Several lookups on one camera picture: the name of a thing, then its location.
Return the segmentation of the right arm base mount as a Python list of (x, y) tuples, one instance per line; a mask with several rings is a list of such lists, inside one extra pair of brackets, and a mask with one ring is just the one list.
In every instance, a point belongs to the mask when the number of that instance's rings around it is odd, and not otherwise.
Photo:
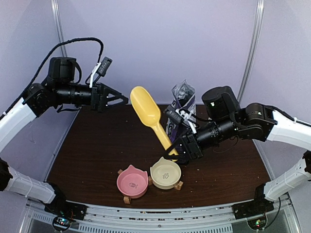
[(274, 210), (274, 202), (265, 198), (264, 186), (265, 184), (261, 184), (256, 188), (253, 200), (232, 205), (235, 219), (248, 218)]

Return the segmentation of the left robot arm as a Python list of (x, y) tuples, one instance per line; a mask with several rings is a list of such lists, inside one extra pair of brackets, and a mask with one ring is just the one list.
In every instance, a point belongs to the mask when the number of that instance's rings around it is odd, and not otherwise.
[[(25, 126), (50, 107), (61, 112), (64, 104), (73, 104), (76, 107), (87, 105), (91, 110), (102, 113), (106, 109), (126, 105), (127, 97), (103, 83), (98, 83), (94, 78), (95, 75), (103, 77), (111, 63), (112, 60), (105, 57), (91, 72), (90, 83), (80, 84), (73, 81), (75, 71), (81, 71), (76, 59), (53, 57), (46, 80), (30, 85), (13, 108), (1, 118), (0, 148), (3, 150)], [(4, 160), (0, 162), (0, 189), (50, 204), (60, 216), (70, 211), (66, 197), (56, 186), (21, 174)]]

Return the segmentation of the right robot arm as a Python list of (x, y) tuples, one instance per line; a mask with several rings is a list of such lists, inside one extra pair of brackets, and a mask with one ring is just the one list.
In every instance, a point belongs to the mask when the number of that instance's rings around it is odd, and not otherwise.
[(202, 95), (208, 119), (197, 130), (182, 133), (166, 149), (164, 158), (186, 163), (203, 157), (204, 149), (237, 137), (262, 142), (277, 141), (306, 149), (303, 157), (288, 171), (263, 185), (249, 203), (253, 214), (260, 214), (268, 201), (277, 200), (311, 178), (311, 125), (280, 109), (260, 103), (241, 108), (231, 87), (215, 87)]

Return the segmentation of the yellow plastic scoop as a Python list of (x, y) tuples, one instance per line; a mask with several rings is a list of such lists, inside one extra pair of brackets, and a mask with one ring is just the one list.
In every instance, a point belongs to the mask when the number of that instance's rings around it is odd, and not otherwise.
[(130, 93), (130, 100), (142, 124), (154, 131), (163, 148), (167, 150), (172, 143), (160, 124), (161, 111), (152, 96), (144, 87), (136, 86)]

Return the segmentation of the purple pet food bag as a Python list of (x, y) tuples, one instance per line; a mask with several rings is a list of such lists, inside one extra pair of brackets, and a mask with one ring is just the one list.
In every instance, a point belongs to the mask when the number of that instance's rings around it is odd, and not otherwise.
[(177, 154), (185, 156), (175, 162), (179, 165), (186, 165), (193, 154), (191, 146), (198, 128), (194, 118), (196, 114), (195, 89), (184, 80), (172, 88), (172, 94), (173, 102), (165, 110), (168, 116), (166, 134), (172, 143), (177, 141), (175, 147)]

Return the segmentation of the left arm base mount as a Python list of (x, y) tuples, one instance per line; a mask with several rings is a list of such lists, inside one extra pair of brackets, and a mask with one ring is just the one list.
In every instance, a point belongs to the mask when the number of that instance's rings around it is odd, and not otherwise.
[(84, 220), (87, 206), (83, 204), (69, 202), (64, 192), (55, 184), (49, 183), (55, 193), (55, 197), (51, 203), (43, 203), (45, 211), (53, 213), (67, 219)]

